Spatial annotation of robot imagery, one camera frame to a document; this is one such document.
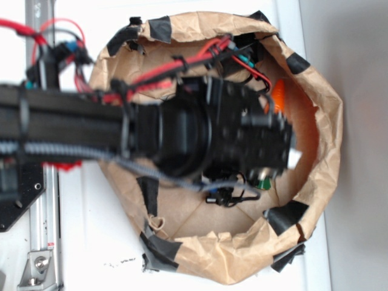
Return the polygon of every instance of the black wire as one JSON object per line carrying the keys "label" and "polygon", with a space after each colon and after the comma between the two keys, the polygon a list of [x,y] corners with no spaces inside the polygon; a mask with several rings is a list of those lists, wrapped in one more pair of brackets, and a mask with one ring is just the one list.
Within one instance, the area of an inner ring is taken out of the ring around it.
{"label": "black wire", "polygon": [[37,33],[32,34],[31,37],[34,37],[36,35],[46,35],[46,34],[52,33],[52,32],[67,33],[68,35],[74,36],[78,41],[81,41],[84,44],[84,41],[82,40],[82,38],[80,38],[76,33],[72,32],[71,30],[64,29],[64,28],[55,28],[55,27],[47,28],[45,30],[42,30],[41,32],[37,32]]}
{"label": "black wire", "polygon": [[174,78],[178,73],[184,72],[187,69],[187,66],[189,68],[191,68],[191,67],[196,67],[198,65],[210,64],[211,62],[215,62],[215,61],[222,61],[223,59],[230,58],[231,56],[241,54],[243,51],[244,51],[244,49],[234,50],[234,51],[230,51],[230,52],[220,53],[215,58],[210,57],[209,59],[196,61],[196,62],[193,62],[191,64],[187,64],[186,66],[184,66],[184,64],[182,64],[182,66],[177,67],[175,69],[171,69],[167,72],[159,74],[158,76],[154,76],[150,79],[140,81],[140,82],[133,84],[133,85],[127,85],[127,90],[136,91],[136,89],[142,85],[152,84],[152,83],[159,82],[159,81],[162,81],[162,80],[167,79],[167,78]]}

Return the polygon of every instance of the cable tie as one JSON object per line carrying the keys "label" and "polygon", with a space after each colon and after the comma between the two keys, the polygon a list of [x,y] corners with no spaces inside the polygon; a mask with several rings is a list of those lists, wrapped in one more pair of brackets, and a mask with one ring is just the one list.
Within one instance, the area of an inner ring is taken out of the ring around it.
{"label": "cable tie", "polygon": [[189,63],[186,61],[186,59],[183,57],[183,55],[173,55],[172,58],[173,58],[174,60],[176,60],[176,61],[179,60],[179,61],[182,62],[183,67],[184,67],[184,70],[183,70],[184,73],[187,72],[187,71],[189,70],[190,65],[189,65]]}
{"label": "cable tie", "polygon": [[25,87],[20,85],[18,87],[18,99],[19,99],[19,149],[17,152],[19,161],[25,158],[25,144],[28,138],[28,126],[30,123],[30,106],[25,96]]}

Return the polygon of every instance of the red wire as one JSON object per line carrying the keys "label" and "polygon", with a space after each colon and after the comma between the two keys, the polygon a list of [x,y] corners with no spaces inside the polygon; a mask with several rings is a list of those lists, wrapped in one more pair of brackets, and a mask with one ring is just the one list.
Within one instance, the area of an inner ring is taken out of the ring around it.
{"label": "red wire", "polygon": [[69,23],[75,25],[78,28],[79,32],[81,33],[82,42],[85,44],[85,34],[82,31],[82,28],[77,24],[77,22],[75,22],[71,19],[67,19],[67,18],[49,19],[48,21],[46,21],[45,23],[42,24],[40,31],[42,32],[43,30],[46,30],[48,27],[50,27],[51,25],[53,25],[54,23],[59,22],[59,21],[69,22]]}
{"label": "red wire", "polygon": [[257,71],[257,70],[255,70],[255,69],[249,67],[249,65],[247,65],[245,62],[243,62],[242,60],[240,60],[240,59],[237,58],[236,56],[232,56],[232,58],[233,58],[233,60],[235,60],[238,64],[240,64],[240,65],[243,66],[245,69],[247,69],[254,77],[256,77],[256,78],[259,77],[259,78],[265,80],[265,82],[268,83],[269,90],[272,88],[272,83],[271,83],[270,79],[269,79],[266,75],[264,75],[264,74],[260,73],[259,71]]}
{"label": "red wire", "polygon": [[38,45],[47,44],[46,39],[42,35],[38,34],[34,29],[24,24],[0,18],[0,26],[12,28],[21,35],[32,36]]}
{"label": "red wire", "polygon": [[[145,85],[140,85],[139,83],[147,82],[147,80],[149,80],[149,79],[152,79],[158,75],[166,73],[169,70],[173,70],[173,69],[177,69],[179,67],[182,67],[186,64],[190,65],[190,64],[193,64],[196,62],[201,62],[201,61],[205,61],[208,59],[212,59],[212,58],[214,58],[213,54],[218,55],[221,51],[223,51],[227,48],[229,43],[230,43],[230,36],[224,36],[223,38],[216,39],[216,40],[211,39],[207,44],[205,44],[205,46],[199,51],[199,53],[197,53],[197,55],[191,56],[191,57],[185,59],[184,61],[181,59],[176,59],[175,61],[161,65],[161,66],[139,76],[132,83],[132,86],[136,87],[136,89],[129,90],[127,92],[127,100],[130,101],[131,98],[133,97],[133,95],[137,92],[140,92],[140,91],[154,90],[154,89],[170,87],[172,85],[172,83],[165,82],[165,81],[153,82],[151,84],[145,84]],[[209,52],[208,49],[212,45],[215,45],[215,44],[218,46],[218,50],[214,50],[213,53]],[[105,102],[112,102],[114,100],[117,100],[117,98],[119,98],[118,95],[110,95],[110,96],[105,95],[104,101]]]}

